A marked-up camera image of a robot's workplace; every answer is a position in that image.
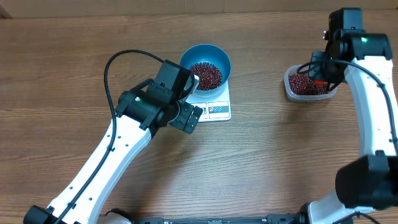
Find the orange scoop with blue handle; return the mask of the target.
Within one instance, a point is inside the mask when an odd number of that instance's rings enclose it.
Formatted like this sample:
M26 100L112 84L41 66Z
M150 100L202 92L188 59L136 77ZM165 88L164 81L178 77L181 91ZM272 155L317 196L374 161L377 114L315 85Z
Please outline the orange scoop with blue handle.
M324 82L324 81L321 81L321 80L314 80L314 81L313 81L313 84L314 84L314 85L326 85L327 82Z

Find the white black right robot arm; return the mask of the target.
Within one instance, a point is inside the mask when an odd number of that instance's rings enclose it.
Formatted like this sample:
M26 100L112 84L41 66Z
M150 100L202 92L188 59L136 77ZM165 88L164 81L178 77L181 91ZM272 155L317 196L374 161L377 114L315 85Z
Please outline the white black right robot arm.
M297 69L351 89L358 119L359 157L336 174L335 189L301 208L301 223L351 223L372 211L397 205L397 102L392 50L386 34L368 33L359 8L332 12L325 50Z

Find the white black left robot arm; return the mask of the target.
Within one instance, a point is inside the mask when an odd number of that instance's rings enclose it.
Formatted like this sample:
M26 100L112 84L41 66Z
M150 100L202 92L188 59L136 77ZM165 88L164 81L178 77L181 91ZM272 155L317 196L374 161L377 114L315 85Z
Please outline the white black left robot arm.
M147 79L119 98L100 144L69 186L47 208L31 206L24 223L96 223L132 160L167 125L191 134L203 110L186 101L199 83L191 71L165 60Z

